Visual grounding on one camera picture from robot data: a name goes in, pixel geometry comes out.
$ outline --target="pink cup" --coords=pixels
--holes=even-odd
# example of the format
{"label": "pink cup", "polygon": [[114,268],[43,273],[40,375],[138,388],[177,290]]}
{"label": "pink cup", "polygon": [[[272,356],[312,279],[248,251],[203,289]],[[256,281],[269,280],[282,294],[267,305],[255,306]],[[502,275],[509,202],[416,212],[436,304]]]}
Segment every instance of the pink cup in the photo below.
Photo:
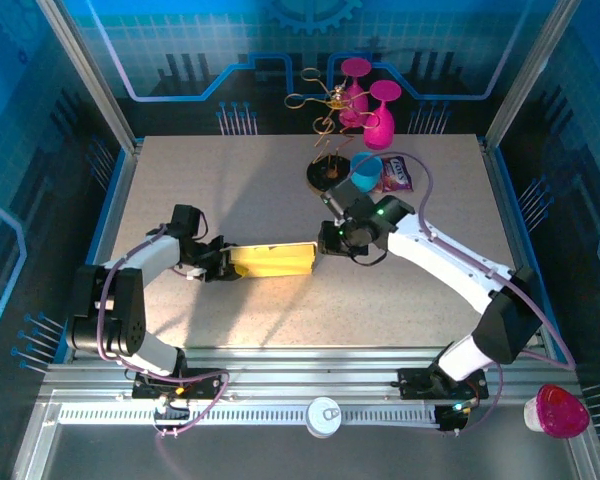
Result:
{"label": "pink cup", "polygon": [[387,102],[400,98],[400,85],[392,80],[378,80],[371,85],[371,96],[380,100],[380,106],[366,119],[364,144],[371,150],[385,150],[393,143],[395,122]]}
{"label": "pink cup", "polygon": [[566,390],[544,385],[525,405],[524,421],[534,432],[544,432],[555,438],[572,438],[585,431],[589,413]]}
{"label": "pink cup", "polygon": [[338,114],[340,123],[345,127],[356,128],[364,125],[366,116],[362,115],[369,111],[369,99],[364,89],[358,85],[358,78],[364,77],[371,71],[371,64],[364,58],[347,58],[342,62],[342,73],[353,78],[352,85],[345,91],[346,99],[351,100],[349,108],[345,108]]}

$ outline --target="black round base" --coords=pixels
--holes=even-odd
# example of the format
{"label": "black round base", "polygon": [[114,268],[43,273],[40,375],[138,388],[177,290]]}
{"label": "black round base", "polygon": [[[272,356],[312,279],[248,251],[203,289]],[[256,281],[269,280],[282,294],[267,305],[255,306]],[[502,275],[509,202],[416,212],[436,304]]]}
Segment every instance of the black round base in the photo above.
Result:
{"label": "black round base", "polygon": [[351,162],[340,155],[325,155],[307,167],[309,185],[320,192],[335,187],[349,175]]}

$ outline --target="speckled countertop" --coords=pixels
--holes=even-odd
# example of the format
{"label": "speckled countertop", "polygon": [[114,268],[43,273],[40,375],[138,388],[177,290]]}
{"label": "speckled countertop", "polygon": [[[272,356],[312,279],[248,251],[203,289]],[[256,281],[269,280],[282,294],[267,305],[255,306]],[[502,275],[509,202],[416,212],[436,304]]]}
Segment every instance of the speckled countertop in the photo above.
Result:
{"label": "speckled countertop", "polygon": [[[202,209],[209,237],[240,245],[315,241],[329,211],[307,187],[314,136],[147,137],[114,248],[119,256],[171,216]],[[502,222],[472,135],[399,135],[393,150],[424,160],[435,177],[427,219],[476,252],[512,265]],[[361,138],[344,149],[366,150]],[[417,207],[423,170],[409,162]],[[145,289],[147,327],[178,346],[441,346],[479,315],[406,260],[364,268],[318,257],[312,276],[201,284],[164,272]]]}

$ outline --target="yellow block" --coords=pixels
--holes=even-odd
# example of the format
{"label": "yellow block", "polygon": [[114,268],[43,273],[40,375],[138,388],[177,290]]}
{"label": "yellow block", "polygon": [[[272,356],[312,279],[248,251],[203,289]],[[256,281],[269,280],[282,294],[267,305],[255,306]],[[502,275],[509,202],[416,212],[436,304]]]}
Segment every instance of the yellow block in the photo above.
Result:
{"label": "yellow block", "polygon": [[229,262],[243,277],[310,275],[316,259],[315,242],[231,247]]}

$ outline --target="purple snack bag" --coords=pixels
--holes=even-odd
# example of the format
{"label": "purple snack bag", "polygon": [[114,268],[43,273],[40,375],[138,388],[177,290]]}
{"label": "purple snack bag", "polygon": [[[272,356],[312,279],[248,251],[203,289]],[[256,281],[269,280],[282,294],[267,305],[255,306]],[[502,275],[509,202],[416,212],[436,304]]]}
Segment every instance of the purple snack bag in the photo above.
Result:
{"label": "purple snack bag", "polygon": [[396,190],[413,191],[411,175],[407,171],[404,157],[395,156],[382,159],[382,176],[375,186],[375,192],[395,192]]}

